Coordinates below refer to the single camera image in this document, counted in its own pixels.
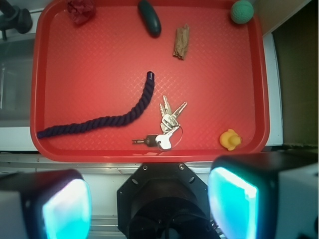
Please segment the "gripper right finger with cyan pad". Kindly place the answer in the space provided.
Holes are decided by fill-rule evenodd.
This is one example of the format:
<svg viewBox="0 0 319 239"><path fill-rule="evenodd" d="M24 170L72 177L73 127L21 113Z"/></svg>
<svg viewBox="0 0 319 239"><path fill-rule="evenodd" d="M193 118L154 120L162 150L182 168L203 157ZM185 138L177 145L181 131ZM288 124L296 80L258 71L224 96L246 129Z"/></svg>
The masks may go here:
<svg viewBox="0 0 319 239"><path fill-rule="evenodd" d="M299 150L220 156L209 173L208 199L228 239L316 239L319 156Z"/></svg>

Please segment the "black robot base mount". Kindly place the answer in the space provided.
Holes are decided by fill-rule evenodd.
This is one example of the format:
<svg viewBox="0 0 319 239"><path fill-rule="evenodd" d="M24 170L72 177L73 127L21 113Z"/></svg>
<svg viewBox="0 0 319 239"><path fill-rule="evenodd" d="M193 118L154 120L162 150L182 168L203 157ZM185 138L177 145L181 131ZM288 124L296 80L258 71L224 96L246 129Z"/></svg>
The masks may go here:
<svg viewBox="0 0 319 239"><path fill-rule="evenodd" d="M144 163L117 190L128 239L218 239L208 186L184 163Z"/></svg>

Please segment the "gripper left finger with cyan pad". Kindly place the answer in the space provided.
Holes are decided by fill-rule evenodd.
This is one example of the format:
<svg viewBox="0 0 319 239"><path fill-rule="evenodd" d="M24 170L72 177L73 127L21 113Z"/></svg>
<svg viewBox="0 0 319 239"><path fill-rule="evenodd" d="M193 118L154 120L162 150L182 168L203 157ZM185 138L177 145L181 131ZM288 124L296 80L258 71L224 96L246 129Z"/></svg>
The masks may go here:
<svg viewBox="0 0 319 239"><path fill-rule="evenodd" d="M91 218L89 185L77 170L0 177L2 239L85 239Z"/></svg>

